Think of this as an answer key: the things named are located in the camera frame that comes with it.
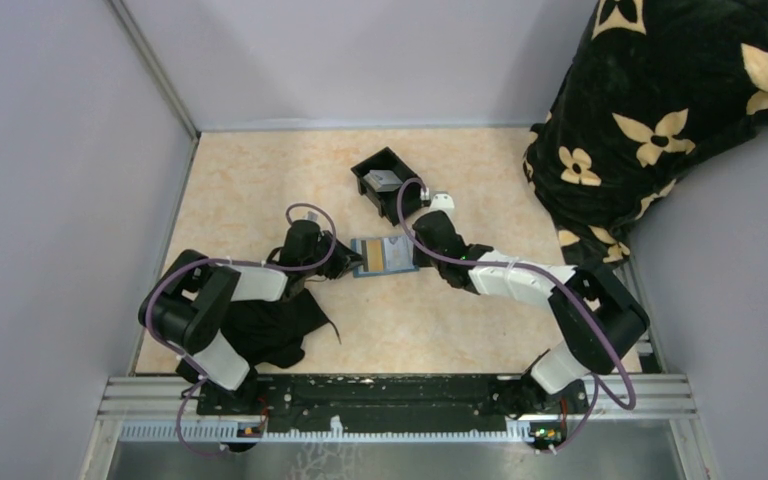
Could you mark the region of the yellow credit card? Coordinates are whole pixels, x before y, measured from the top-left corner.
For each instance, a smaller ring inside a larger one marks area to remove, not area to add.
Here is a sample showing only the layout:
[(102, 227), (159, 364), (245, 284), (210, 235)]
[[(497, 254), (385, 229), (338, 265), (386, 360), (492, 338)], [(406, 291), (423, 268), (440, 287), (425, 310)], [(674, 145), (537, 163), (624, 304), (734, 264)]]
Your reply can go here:
[(381, 239), (365, 239), (361, 242), (365, 263), (363, 271), (369, 274), (382, 273), (386, 267), (383, 241)]

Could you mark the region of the white patterned credit card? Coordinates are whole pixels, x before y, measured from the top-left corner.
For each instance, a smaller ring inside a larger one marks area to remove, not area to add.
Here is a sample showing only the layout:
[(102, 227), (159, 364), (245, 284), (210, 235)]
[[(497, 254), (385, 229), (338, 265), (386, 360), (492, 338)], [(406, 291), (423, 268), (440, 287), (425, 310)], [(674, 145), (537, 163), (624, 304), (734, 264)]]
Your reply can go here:
[(390, 236), (383, 240), (387, 272), (412, 271), (413, 244), (404, 236)]

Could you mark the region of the blue card holder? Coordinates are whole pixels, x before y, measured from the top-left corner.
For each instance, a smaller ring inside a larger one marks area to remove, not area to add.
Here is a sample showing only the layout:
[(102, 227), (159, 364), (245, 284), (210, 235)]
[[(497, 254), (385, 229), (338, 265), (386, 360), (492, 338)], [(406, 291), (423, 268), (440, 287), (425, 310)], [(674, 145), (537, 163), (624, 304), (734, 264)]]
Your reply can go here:
[(362, 263), (353, 270), (355, 278), (417, 272), (413, 261), (414, 244), (406, 235), (353, 238), (350, 248), (361, 255)]

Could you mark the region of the black card tray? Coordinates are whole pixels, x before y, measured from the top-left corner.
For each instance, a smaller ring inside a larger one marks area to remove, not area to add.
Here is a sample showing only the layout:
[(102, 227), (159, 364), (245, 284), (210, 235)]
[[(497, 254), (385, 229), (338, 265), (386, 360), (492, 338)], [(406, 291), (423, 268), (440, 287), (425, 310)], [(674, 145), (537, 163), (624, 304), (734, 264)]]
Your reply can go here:
[(419, 176), (389, 147), (385, 147), (350, 168), (358, 192), (367, 197), (378, 214), (393, 226), (399, 224), (397, 196), (403, 184)]

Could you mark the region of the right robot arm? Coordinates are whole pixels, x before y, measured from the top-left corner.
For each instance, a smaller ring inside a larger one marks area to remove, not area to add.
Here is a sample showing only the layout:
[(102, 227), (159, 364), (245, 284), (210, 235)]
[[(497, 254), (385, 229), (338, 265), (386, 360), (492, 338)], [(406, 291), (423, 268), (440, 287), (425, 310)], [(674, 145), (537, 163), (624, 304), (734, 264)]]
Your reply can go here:
[(436, 269), (451, 287), (553, 315), (562, 341), (528, 368), (523, 385), (524, 401), (536, 412), (550, 411), (569, 384), (617, 369), (648, 330), (647, 313), (606, 264), (541, 265), (468, 244), (442, 211), (422, 215), (412, 231), (415, 264)]

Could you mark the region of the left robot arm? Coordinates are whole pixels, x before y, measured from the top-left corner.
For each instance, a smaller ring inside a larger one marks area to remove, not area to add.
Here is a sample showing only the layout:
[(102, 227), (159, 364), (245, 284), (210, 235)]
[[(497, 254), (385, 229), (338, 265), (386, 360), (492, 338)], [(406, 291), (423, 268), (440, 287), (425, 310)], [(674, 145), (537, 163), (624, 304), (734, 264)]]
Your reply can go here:
[(260, 399), (256, 366), (298, 364), (305, 337), (331, 322), (307, 281), (337, 280), (362, 263), (317, 223), (295, 220), (263, 265), (213, 263), (196, 250), (182, 252), (141, 304), (138, 321), (180, 355), (180, 376), (221, 388), (223, 404), (245, 414)]

